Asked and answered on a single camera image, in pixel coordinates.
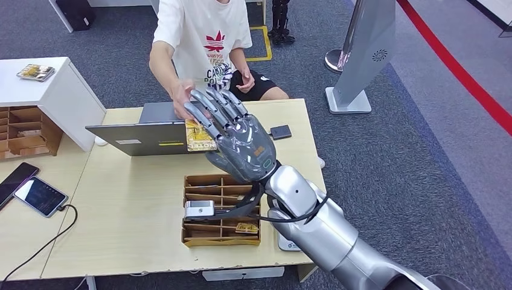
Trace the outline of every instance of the yellow tape on floor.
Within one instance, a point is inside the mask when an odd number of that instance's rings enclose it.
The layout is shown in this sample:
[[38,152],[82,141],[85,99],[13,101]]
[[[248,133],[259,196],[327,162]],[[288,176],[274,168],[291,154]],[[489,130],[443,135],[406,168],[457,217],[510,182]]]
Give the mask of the yellow tape on floor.
[[264,60],[271,60],[272,59],[272,49],[270,48],[270,39],[268,34],[267,26],[260,26],[260,27],[251,27],[251,30],[257,30],[261,29],[263,32],[263,39],[265,40],[265,49],[267,50],[267,56],[266,57],[250,57],[246,59],[248,62],[261,62]]

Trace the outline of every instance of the laptop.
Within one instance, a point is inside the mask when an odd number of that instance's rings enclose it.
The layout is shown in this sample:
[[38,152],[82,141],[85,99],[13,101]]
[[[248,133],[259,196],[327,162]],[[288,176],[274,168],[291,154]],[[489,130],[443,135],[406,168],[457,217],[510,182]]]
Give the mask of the laptop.
[[146,103],[138,124],[85,129],[130,156],[204,153],[188,151],[185,121],[176,116],[172,102]]

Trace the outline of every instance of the wooden organizer tray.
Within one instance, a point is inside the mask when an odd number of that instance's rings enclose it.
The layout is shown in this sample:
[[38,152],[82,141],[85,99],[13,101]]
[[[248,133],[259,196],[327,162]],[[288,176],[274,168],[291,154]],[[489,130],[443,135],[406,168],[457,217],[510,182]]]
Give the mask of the wooden organizer tray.
[[0,159],[57,155],[62,130],[37,106],[0,107]]
[[[240,184],[231,175],[188,175],[185,176],[183,206],[187,201],[214,201],[216,209],[234,207],[241,198],[251,191],[250,184]],[[252,213],[261,214],[260,203]],[[255,224],[258,234],[236,233],[239,222]],[[261,227],[258,219],[238,217],[218,221],[183,220],[181,241],[187,247],[259,245]]]

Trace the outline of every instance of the white cable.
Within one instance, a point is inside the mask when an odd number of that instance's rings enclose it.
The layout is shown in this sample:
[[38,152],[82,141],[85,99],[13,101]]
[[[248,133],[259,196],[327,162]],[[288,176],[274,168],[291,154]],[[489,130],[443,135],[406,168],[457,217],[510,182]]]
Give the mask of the white cable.
[[80,286],[83,284],[83,282],[85,282],[85,279],[86,279],[86,277],[84,277],[82,279],[82,281],[80,282],[80,284],[78,284],[78,286],[75,288],[75,290],[78,290],[80,288]]

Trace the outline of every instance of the black shorts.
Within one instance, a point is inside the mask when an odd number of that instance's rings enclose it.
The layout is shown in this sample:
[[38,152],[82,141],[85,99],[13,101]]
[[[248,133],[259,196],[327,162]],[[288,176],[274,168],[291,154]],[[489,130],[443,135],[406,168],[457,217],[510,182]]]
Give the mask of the black shorts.
[[268,90],[276,87],[273,81],[267,79],[264,75],[259,74],[256,71],[251,69],[252,77],[254,78],[254,86],[252,89],[247,92],[247,94],[241,92],[237,85],[243,85],[242,74],[240,71],[236,71],[233,73],[233,77],[231,78],[231,85],[229,86],[229,90],[241,101],[259,101],[263,94],[265,94]]

